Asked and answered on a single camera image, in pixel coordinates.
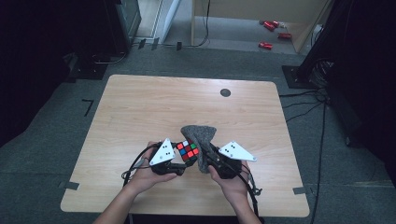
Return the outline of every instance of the gray cloth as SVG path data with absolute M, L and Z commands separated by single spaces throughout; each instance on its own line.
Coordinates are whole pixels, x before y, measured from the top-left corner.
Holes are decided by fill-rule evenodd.
M 215 136 L 216 128 L 209 126 L 188 125 L 181 128 L 180 131 L 185 138 L 189 138 L 199 148 L 199 170 L 204 174 L 208 174 L 209 170 L 207 169 L 207 157 L 206 154 L 203 153 L 203 150 L 209 153 L 214 153 L 212 147 L 210 146 L 210 141 L 212 141 L 213 137 Z

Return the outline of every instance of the human hand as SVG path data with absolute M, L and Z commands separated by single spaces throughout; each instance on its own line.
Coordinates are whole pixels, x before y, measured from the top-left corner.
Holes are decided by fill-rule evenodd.
M 247 186 L 239 176 L 236 176 L 233 179 L 221 179 L 215 167 L 209 165 L 208 169 L 212 179 L 221 186 L 221 190 L 223 191 L 225 198 L 231 205 L 241 203 L 242 201 L 248 201 Z M 242 161 L 241 176 L 244 177 L 247 182 L 248 173 L 248 163 L 246 161 Z
M 148 142 L 148 147 L 153 144 L 156 144 L 156 142 Z M 149 157 L 152 150 L 153 147 L 142 155 L 142 159 L 144 160 L 143 164 L 140 166 L 142 169 L 136 169 L 132 179 L 125 186 L 126 188 L 133 190 L 135 194 L 139 194 L 150 189 L 157 183 L 166 182 L 177 177 L 176 174 L 157 175 L 151 171 L 149 168 Z

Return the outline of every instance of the wooden table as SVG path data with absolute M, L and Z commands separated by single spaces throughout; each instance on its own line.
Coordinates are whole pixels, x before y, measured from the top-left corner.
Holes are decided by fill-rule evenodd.
M 231 91 L 223 97 L 222 89 Z M 261 216 L 306 217 L 305 194 L 276 85 L 183 77 L 110 77 L 61 203 L 66 212 L 102 212 L 122 187 L 120 175 L 148 141 L 184 140 L 186 125 L 217 128 L 212 143 L 234 140 L 258 158 L 248 165 L 262 195 Z M 219 186 L 197 164 L 139 195 L 133 214 L 234 216 Z

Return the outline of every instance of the red cube face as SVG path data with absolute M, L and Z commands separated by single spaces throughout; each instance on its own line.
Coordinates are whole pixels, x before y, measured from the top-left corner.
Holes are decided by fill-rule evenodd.
M 198 147 L 190 140 L 180 142 L 176 146 L 184 162 L 196 161 L 199 150 Z

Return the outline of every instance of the red object on floor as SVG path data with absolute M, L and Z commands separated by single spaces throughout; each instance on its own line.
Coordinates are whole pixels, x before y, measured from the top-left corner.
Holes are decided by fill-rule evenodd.
M 271 24 L 275 26 L 275 28 L 279 27 L 279 22 L 278 21 L 270 21 Z
M 274 31 L 275 30 L 275 26 L 270 22 L 270 21 L 265 21 L 263 26 L 265 28 L 267 28 L 270 31 Z
M 279 34 L 277 34 L 277 38 L 291 39 L 291 34 L 289 34 L 289 33 L 279 33 Z
M 272 49 L 272 44 L 262 41 L 262 42 L 260 42 L 260 44 L 259 44 L 259 48 L 271 50 L 271 49 Z

